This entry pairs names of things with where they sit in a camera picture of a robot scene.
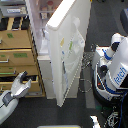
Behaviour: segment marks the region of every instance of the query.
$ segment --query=white panel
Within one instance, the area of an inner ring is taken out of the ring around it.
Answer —
[[[72,0],[70,2],[63,0],[60,7],[65,8],[62,11],[66,12],[58,12],[61,10],[59,7],[47,24],[54,89],[59,106],[63,105],[81,66],[91,8],[90,0]],[[61,17],[58,24],[52,23],[55,21],[54,16],[56,21]]]
[[[49,56],[38,56],[38,62],[43,79],[52,79],[51,60]]]

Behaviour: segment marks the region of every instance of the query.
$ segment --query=shelf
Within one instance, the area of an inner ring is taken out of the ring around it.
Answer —
[[[39,13],[54,13],[55,11],[39,11]]]

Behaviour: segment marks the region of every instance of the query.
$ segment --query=cable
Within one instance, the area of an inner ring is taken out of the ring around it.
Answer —
[[[121,102],[121,112],[120,112],[121,114],[120,114],[120,122],[119,122],[118,128],[120,128],[120,125],[121,125],[123,101],[124,101],[124,98],[125,98],[127,93],[128,93],[128,90],[124,93],[124,96],[123,96],[123,99],[122,99],[122,102]]]
[[[111,115],[107,118],[105,124],[104,124],[104,128],[106,128],[106,125],[109,125],[109,127],[114,128],[114,126],[118,123],[118,112],[112,112]]]
[[[3,105],[1,105],[1,106],[0,106],[0,108],[2,108],[3,106],[4,106],[4,104],[3,104]]]
[[[87,92],[89,92],[89,91],[92,89],[92,83],[91,83],[89,80],[85,80],[85,79],[80,79],[80,80],[84,80],[84,81],[89,82],[89,83],[91,84],[91,87],[90,87],[87,91],[83,91],[83,90],[81,90],[81,88],[80,88],[80,86],[79,86],[79,87],[78,87],[79,90],[80,90],[82,93],[87,93]]]

